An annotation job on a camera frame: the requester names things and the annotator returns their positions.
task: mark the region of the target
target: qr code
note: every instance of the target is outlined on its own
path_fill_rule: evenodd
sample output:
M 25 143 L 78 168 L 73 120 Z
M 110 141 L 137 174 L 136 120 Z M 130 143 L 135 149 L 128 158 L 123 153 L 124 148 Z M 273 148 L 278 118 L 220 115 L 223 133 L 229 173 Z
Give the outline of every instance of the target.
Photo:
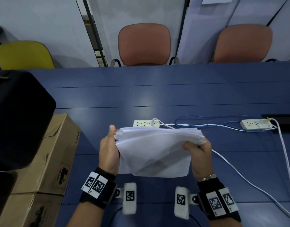
M 101 193 L 103 187 L 105 186 L 104 183 L 102 183 L 101 181 L 97 180 L 96 183 L 94 183 L 94 186 L 92 187 L 92 189 L 94 191 L 97 191 L 98 193 Z
M 176 202 L 180 205 L 186 205 L 186 196 L 178 194 Z
M 94 181 L 94 178 L 93 177 L 89 177 L 85 183 L 85 186 L 87 187 L 91 187 L 92 183 Z
M 211 207 L 212 207 L 213 210 L 217 210 L 219 208 L 222 208 L 222 205 L 221 205 L 218 197 L 210 198 L 209 199 L 209 202 L 210 202 Z
M 134 201 L 134 191 L 130 190 L 130 191 L 126 191 L 126 201 Z
M 224 197 L 228 206 L 234 204 L 234 201 L 229 193 L 223 194 L 223 197 Z

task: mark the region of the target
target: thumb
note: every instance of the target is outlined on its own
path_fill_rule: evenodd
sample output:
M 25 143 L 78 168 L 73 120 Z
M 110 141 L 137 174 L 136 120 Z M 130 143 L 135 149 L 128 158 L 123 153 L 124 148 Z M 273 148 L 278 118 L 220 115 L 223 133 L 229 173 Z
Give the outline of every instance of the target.
M 110 141 L 114 142 L 114 135 L 115 134 L 116 134 L 116 127 L 114 125 L 110 125 L 107 142 L 110 142 Z
M 188 150 L 190 154 L 196 153 L 198 151 L 202 152 L 194 143 L 187 141 L 183 145 L 184 150 Z

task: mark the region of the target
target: person's left hand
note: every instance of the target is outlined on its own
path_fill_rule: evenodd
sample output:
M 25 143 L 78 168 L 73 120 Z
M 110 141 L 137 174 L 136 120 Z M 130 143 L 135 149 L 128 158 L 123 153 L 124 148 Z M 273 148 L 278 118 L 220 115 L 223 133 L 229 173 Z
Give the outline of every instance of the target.
M 110 125 L 108 135 L 100 142 L 99 167 L 116 176 L 120 167 L 120 153 L 115 145 L 115 134 L 116 127 Z

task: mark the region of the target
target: electrical socket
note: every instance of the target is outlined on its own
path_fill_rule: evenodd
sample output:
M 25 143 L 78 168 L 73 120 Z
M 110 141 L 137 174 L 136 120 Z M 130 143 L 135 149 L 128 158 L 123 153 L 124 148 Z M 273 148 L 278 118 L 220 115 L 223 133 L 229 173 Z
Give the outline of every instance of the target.
M 152 119 L 135 120 L 133 122 L 133 126 L 136 126 L 136 127 L 147 127 L 147 126 L 150 126 L 151 127 L 151 121 L 152 121 Z M 160 127 L 160 122 L 158 120 L 155 120 L 154 123 L 153 123 L 153 126 L 159 128 Z
M 245 130 L 264 130 L 273 127 L 268 119 L 243 119 L 241 126 Z

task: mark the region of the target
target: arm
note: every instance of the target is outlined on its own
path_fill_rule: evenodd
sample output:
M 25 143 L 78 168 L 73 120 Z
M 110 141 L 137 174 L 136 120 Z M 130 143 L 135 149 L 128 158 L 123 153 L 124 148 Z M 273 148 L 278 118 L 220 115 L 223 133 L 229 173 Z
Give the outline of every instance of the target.
M 109 126 L 109 133 L 100 142 L 99 167 L 107 173 L 117 175 L 120 166 L 120 155 L 115 145 L 116 127 Z M 100 227 L 104 209 L 90 203 L 79 203 L 67 227 Z
M 192 142 L 186 142 L 183 146 L 183 149 L 188 150 L 191 154 L 192 172 L 196 180 L 213 174 L 211 143 L 206 138 L 204 141 L 206 143 L 198 147 Z M 209 222 L 211 227 L 242 227 L 240 222 L 231 217 Z

